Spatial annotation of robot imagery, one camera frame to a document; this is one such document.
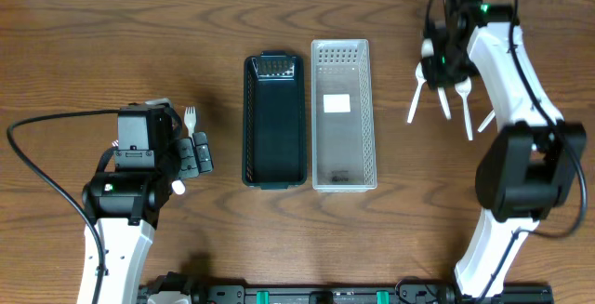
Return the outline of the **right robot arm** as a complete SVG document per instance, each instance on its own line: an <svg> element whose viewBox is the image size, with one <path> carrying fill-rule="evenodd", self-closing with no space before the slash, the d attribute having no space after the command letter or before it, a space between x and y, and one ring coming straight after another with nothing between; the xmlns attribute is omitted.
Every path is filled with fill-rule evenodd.
<svg viewBox="0 0 595 304"><path fill-rule="evenodd" d="M563 205L574 182L587 192L580 123L565 122L526 53L518 4L443 0L444 23L424 21L416 77L432 90L482 79L497 136L475 175L481 215L455 266L455 303L503 303L504 279L523 242Z"/></svg>

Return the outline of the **white plastic fork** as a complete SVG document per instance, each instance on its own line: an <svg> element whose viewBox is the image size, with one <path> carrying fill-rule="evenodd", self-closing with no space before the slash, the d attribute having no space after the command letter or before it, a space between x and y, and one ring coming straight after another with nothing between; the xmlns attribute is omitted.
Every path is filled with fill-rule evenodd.
<svg viewBox="0 0 595 304"><path fill-rule="evenodd" d="M197 112L194 106L188 106L184 113L184 125L187 128L188 136L191 137L197 126Z"/></svg>

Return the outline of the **white plastic spoon group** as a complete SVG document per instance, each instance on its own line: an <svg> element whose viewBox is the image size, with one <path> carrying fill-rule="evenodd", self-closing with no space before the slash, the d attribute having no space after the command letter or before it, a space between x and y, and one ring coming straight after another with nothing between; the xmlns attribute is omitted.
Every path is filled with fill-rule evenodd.
<svg viewBox="0 0 595 304"><path fill-rule="evenodd" d="M186 191L186 186L182 180L174 180L171 183L172 192L176 195L183 195Z"/></svg>

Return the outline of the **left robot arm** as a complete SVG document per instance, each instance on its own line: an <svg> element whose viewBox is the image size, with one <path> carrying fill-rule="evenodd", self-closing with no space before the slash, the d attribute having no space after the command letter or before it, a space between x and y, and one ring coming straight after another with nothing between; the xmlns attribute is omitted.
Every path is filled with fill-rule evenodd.
<svg viewBox="0 0 595 304"><path fill-rule="evenodd" d="M184 182L213 169L195 108L179 116L168 99L130 104L117 116L118 142L83 189L86 261L80 303L133 303L161 208Z"/></svg>

